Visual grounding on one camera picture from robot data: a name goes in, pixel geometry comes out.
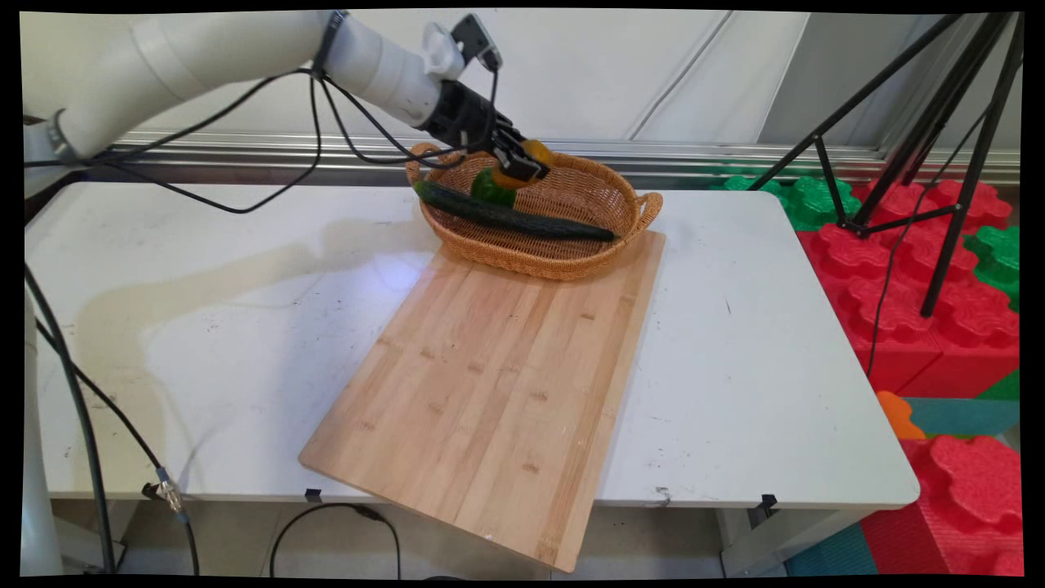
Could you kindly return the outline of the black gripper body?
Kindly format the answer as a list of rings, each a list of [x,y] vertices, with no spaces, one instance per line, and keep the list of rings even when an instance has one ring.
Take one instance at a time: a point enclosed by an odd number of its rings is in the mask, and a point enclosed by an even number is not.
[[[513,126],[511,120],[496,108],[497,94],[498,78],[492,79],[487,97],[464,83],[442,83],[438,103],[420,126],[429,137],[448,146],[447,149],[436,150],[433,156],[452,152],[494,155],[494,127],[496,124]]]

